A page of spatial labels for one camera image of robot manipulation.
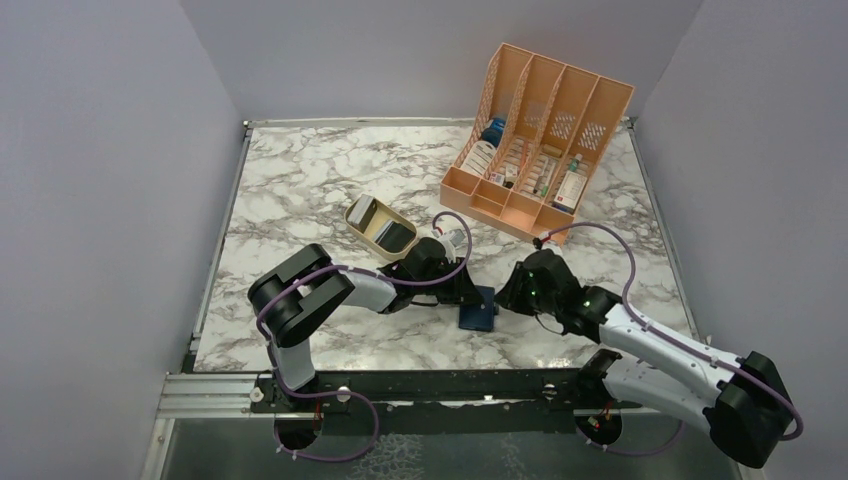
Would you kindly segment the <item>blue leather card holder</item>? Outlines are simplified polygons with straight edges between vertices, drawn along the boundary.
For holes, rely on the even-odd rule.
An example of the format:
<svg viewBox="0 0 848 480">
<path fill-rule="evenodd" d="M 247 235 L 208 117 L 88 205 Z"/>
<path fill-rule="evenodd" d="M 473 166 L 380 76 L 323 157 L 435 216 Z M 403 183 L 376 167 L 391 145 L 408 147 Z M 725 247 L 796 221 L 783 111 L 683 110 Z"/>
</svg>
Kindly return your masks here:
<svg viewBox="0 0 848 480">
<path fill-rule="evenodd" d="M 483 303 L 461 306 L 458 315 L 458 328 L 475 332 L 492 332 L 495 318 L 500 313 L 500 307 L 495 302 L 495 288 L 478 286 L 477 290 Z"/>
</svg>

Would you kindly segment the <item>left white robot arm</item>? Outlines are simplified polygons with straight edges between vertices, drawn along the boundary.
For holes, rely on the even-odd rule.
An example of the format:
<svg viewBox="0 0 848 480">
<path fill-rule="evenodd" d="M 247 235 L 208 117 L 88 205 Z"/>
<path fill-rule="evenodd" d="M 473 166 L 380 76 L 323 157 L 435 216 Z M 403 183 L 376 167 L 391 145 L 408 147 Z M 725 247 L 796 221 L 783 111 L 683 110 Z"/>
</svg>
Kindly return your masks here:
<svg viewBox="0 0 848 480">
<path fill-rule="evenodd" d="M 407 254 L 376 271 L 339 265 L 309 244 L 256 280 L 247 298 L 267 342 L 276 396 L 298 411 L 313 401 L 316 377 L 309 338 L 341 306 L 393 314 L 418 296 L 439 305 L 481 308 L 486 300 L 467 271 L 436 239 L 418 241 Z"/>
</svg>

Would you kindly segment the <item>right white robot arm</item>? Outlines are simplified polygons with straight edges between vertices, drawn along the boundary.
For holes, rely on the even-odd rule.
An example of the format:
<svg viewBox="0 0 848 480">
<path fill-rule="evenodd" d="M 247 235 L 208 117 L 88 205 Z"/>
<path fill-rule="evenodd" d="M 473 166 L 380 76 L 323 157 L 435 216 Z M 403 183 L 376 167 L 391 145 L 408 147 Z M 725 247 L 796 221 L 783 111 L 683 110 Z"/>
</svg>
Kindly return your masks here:
<svg viewBox="0 0 848 480">
<path fill-rule="evenodd" d="M 793 421 L 794 406 L 776 364 L 688 338 L 600 286 L 583 286 L 544 249 L 515 265 L 496 303 L 514 313 L 547 314 L 601 345 L 577 380 L 579 398 L 600 407 L 634 402 L 707 434 L 734 461 L 763 467 Z"/>
</svg>

